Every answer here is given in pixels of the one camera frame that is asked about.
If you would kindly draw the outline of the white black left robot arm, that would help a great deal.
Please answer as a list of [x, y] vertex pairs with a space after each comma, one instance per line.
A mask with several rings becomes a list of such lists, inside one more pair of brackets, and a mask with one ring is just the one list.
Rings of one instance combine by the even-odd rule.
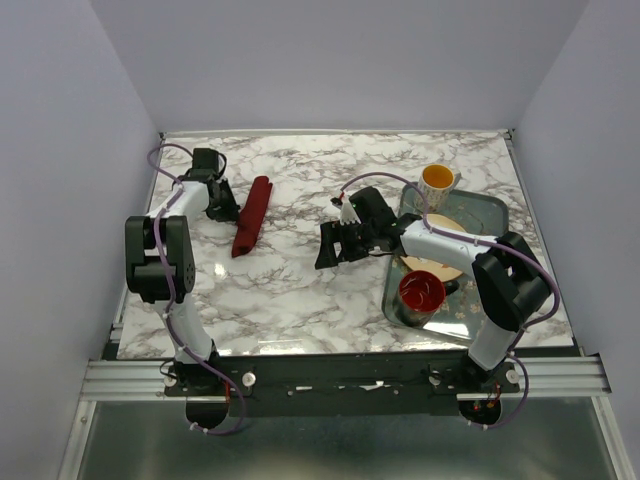
[[159, 207], [129, 217], [124, 226], [126, 283], [161, 318], [174, 347], [177, 379], [186, 388], [209, 395], [222, 384], [239, 395], [236, 382], [211, 363], [215, 344], [192, 296], [196, 268], [189, 222], [209, 203], [205, 183], [182, 181]]

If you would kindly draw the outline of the dark red cloth napkin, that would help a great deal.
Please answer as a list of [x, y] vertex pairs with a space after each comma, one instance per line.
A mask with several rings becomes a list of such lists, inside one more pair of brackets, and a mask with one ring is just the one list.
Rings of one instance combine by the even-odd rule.
[[237, 232], [231, 249], [231, 257], [248, 254], [256, 245], [269, 205], [273, 183], [267, 176], [254, 179], [244, 208], [237, 222]]

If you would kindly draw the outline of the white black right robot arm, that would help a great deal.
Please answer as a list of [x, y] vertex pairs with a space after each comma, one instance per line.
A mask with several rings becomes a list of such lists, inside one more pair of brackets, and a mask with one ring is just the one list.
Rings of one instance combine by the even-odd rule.
[[496, 380], [496, 368], [535, 322], [554, 315], [559, 291], [518, 234], [473, 236], [430, 226], [426, 218], [404, 214], [380, 220], [320, 225], [320, 250], [315, 268], [368, 257], [374, 249], [384, 253], [433, 259], [474, 278], [487, 321], [468, 348], [460, 379], [480, 392]]

